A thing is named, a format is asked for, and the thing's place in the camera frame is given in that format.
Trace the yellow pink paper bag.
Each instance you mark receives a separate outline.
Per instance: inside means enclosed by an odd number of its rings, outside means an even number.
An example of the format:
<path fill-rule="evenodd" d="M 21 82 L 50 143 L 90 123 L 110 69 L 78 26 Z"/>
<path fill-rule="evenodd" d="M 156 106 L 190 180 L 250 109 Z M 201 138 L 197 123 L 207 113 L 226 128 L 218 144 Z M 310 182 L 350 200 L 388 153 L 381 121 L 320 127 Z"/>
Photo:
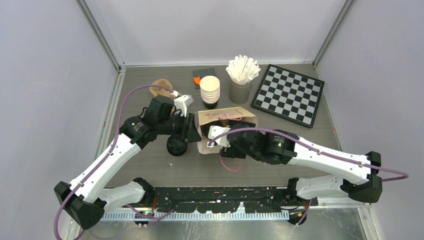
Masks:
<path fill-rule="evenodd" d="M 202 155 L 217 154 L 220 163 L 229 171 L 237 172 L 242 168 L 243 161 L 241 160 L 238 168 L 231 169 L 225 165 L 223 158 L 220 156 L 220 150 L 223 146 L 215 145 L 214 147 L 207 147 L 207 143 L 210 141 L 208 138 L 209 128 L 211 126 L 220 126 L 233 128 L 236 124 L 246 125 L 247 127 L 256 127 L 258 125 L 257 117 L 250 111 L 244 109 L 241 106 L 213 109 L 213 110 L 201 110 L 197 112 L 198 133 L 201 135 L 202 140 L 197 142 L 198 152 Z"/>

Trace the stack of paper cups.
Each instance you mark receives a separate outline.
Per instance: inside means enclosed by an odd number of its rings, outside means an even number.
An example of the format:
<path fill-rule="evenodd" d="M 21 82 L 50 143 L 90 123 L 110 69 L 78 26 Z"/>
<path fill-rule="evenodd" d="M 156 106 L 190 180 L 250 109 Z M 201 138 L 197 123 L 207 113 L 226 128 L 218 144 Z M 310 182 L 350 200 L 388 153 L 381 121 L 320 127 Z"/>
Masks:
<path fill-rule="evenodd" d="M 200 80 L 199 87 L 204 107 L 207 110 L 215 109 L 220 99 L 220 80 L 216 76 L 208 75 Z"/>

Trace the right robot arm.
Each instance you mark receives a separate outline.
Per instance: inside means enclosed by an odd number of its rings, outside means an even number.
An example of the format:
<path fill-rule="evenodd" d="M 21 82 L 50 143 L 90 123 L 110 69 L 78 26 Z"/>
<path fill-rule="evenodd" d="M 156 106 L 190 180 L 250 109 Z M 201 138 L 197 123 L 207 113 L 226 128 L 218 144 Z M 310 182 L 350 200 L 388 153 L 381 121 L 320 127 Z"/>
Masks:
<path fill-rule="evenodd" d="M 341 152 L 314 144 L 283 130 L 250 127 L 236 123 L 232 127 L 213 126 L 207 133 L 209 146 L 221 146 L 225 158 L 246 156 L 270 165 L 304 166 L 326 172 L 315 178 L 293 177 L 288 180 L 285 200 L 291 205 L 315 197 L 347 196 L 362 203 L 376 203 L 383 191 L 378 176 L 381 155 Z"/>

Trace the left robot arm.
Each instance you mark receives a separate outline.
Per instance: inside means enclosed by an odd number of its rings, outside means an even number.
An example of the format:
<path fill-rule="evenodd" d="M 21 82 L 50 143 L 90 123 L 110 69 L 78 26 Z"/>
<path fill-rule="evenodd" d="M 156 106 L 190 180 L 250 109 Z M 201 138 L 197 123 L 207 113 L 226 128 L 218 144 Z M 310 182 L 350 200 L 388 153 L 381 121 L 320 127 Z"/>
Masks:
<path fill-rule="evenodd" d="M 141 115 L 127 118 L 109 147 L 70 183 L 59 182 L 54 192 L 64 210 L 83 229 L 95 226 L 103 215 L 129 204 L 148 207 L 155 189 L 141 177 L 126 185 L 105 188 L 118 170 L 159 135 L 167 135 L 166 148 L 173 156 L 183 155 L 189 143 L 202 138 L 196 131 L 194 114 L 188 112 L 191 95 L 176 99 L 158 95 Z"/>

